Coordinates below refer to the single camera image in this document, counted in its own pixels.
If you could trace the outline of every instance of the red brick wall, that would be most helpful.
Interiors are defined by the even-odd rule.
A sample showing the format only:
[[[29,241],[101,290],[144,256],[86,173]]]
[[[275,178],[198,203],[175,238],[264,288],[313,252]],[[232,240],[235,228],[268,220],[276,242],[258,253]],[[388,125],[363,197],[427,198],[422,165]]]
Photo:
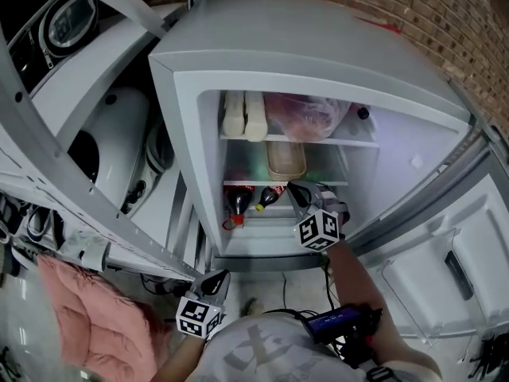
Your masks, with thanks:
[[[156,5],[185,0],[146,0]],[[329,0],[395,25],[509,137],[509,0]]]

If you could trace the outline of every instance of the floor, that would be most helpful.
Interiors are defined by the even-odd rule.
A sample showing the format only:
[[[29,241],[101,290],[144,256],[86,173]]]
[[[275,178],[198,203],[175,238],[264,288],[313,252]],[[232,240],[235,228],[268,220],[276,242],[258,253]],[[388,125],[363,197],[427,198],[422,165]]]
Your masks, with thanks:
[[[104,275],[128,297],[150,304],[163,318],[172,318],[177,300],[156,296],[146,291],[139,275],[107,271]],[[312,269],[287,272],[286,306],[295,310],[330,310],[325,292],[324,272]],[[264,310],[283,307],[282,273],[264,275],[233,275],[225,306],[227,317],[223,324],[239,317],[239,308],[249,299],[257,298]],[[332,300],[338,303],[333,295]],[[177,345],[181,335],[175,333],[171,346]],[[408,340],[410,346],[427,352],[439,364],[444,380],[463,382],[471,371],[469,357],[477,350],[477,340],[470,337],[453,338],[423,345]],[[24,380],[40,382],[65,380],[100,380],[85,369],[63,365],[60,361],[58,330],[48,299],[45,297],[37,273],[22,271],[17,279],[8,277],[0,288],[0,346],[8,345],[25,374]]]

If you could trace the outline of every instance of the plastic container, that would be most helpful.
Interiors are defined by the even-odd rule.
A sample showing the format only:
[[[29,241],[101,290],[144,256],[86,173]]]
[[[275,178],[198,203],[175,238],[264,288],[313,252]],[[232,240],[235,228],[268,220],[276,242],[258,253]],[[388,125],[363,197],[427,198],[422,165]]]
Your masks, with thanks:
[[[292,142],[318,142],[330,136],[351,102],[320,96],[265,92],[267,117]]]
[[[297,180],[305,174],[304,145],[301,143],[266,142],[266,157],[271,180]]]

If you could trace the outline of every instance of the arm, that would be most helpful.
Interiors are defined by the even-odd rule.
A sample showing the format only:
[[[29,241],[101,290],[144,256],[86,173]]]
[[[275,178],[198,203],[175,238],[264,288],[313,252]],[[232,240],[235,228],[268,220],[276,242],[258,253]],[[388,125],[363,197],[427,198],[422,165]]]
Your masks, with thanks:
[[[336,284],[337,297],[341,304],[367,303],[373,310],[383,309],[379,328],[373,336],[371,347],[378,364],[388,361],[404,361],[421,365],[441,375],[437,363],[428,355],[410,348],[399,335],[385,300],[373,283],[362,263],[339,242],[327,250],[330,267]]]
[[[184,382],[196,369],[205,340],[187,336],[150,382]]]

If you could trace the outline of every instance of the red bottle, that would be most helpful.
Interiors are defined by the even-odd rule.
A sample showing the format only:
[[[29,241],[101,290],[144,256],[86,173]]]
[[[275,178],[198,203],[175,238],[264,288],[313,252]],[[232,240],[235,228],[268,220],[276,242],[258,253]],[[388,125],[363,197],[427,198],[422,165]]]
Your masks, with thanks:
[[[226,199],[228,208],[233,213],[230,219],[233,220],[235,226],[244,225],[244,213],[246,212],[247,207],[249,207],[254,193],[255,188],[250,185],[227,187]]]
[[[281,187],[280,185],[270,185],[265,187],[262,191],[260,202],[256,205],[256,210],[263,211],[267,205],[276,202],[281,194],[283,194],[283,191],[285,191],[285,187]]]

